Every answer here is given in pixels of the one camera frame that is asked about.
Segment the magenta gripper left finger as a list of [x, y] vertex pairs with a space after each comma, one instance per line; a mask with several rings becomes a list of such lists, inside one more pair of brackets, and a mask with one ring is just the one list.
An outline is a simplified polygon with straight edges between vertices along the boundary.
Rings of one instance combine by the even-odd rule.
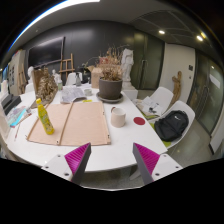
[[90, 155], [90, 143], [84, 144], [65, 155], [65, 160], [73, 174], [72, 182], [76, 185], [81, 183]]

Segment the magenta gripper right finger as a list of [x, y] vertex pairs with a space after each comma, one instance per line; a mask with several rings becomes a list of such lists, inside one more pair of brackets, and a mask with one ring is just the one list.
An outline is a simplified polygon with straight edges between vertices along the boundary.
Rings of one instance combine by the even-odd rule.
[[133, 144], [133, 155], [143, 183], [145, 185], [152, 183], [152, 172], [159, 161], [160, 155], [138, 143]]

